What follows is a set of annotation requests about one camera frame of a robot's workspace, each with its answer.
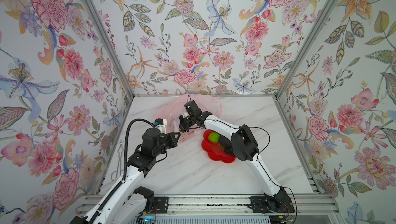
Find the pink plastic bag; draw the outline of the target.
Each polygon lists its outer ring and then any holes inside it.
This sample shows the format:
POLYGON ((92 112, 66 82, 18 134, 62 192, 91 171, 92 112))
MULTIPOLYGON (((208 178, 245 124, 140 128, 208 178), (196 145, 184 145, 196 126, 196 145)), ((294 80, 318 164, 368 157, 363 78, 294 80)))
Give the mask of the pink plastic bag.
POLYGON ((185 113, 186 110, 184 105, 189 100, 195 101, 203 112, 209 111, 216 117, 220 117, 223 113, 222 103, 210 95, 183 95, 174 98, 174 100, 167 103, 165 106, 160 107, 154 114, 154 120, 166 120, 166 126, 164 128, 166 133, 179 132, 179 116, 185 113))

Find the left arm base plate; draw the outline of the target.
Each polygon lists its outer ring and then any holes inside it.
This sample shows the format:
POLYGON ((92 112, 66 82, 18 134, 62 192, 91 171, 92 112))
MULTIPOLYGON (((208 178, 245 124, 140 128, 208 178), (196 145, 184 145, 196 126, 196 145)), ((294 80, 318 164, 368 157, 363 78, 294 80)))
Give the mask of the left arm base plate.
POLYGON ((150 197, 143 199, 143 209, 139 214, 167 214, 169 207, 169 197, 150 197))

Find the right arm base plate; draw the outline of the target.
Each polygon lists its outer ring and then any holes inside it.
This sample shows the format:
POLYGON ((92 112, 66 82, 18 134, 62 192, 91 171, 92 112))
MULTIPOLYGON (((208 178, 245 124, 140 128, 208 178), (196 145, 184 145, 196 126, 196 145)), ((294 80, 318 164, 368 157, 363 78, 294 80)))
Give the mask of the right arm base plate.
POLYGON ((276 199, 275 197, 269 197, 266 195, 262 196, 251 196, 250 197, 250 209, 253 213, 261 214, 277 214, 277 213, 295 213, 295 207, 290 197, 286 197, 282 200, 276 199))

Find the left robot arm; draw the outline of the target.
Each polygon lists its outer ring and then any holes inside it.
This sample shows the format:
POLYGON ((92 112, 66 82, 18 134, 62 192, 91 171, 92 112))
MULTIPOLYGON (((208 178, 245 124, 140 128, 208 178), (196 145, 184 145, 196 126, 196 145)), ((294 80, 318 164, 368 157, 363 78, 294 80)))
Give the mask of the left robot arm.
POLYGON ((175 148, 179 132, 162 133, 149 128, 142 136, 142 144, 125 163, 123 175, 109 192, 84 217, 74 217, 72 224, 126 224, 135 216, 142 216, 153 209, 154 192, 141 181, 156 164, 156 157, 175 148))

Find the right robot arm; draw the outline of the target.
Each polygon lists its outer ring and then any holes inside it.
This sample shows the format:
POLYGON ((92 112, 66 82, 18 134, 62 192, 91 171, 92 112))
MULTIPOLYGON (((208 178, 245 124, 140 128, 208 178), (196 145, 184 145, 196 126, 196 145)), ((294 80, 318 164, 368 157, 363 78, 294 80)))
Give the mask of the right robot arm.
POLYGON ((179 130, 187 132, 193 128, 204 128, 220 134, 230 142, 224 149, 228 155, 233 155, 238 160, 245 162, 257 177, 263 188, 264 194, 250 197, 250 208, 254 213, 295 213, 297 203, 294 194, 287 193, 288 187, 283 187, 269 173, 260 155, 258 142, 248 125, 236 126, 223 121, 211 112, 202 111, 193 100, 185 105, 185 112, 179 117, 179 130))

